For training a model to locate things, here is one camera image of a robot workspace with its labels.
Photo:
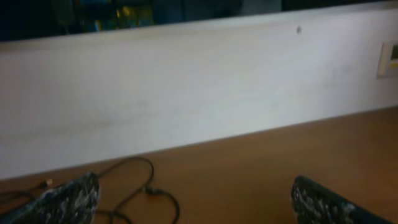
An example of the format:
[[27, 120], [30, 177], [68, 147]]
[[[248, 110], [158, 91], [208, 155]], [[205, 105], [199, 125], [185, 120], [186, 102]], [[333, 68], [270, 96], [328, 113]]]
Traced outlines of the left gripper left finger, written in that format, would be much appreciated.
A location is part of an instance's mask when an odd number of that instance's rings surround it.
[[98, 176], [88, 172], [2, 214], [1, 224], [93, 223], [99, 199]]

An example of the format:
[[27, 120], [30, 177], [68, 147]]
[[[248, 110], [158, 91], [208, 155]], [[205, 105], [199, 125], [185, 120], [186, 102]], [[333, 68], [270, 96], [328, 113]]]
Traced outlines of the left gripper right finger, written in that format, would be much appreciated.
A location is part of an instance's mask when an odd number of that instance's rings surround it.
[[302, 175], [295, 178], [290, 197], [299, 223], [392, 224]]

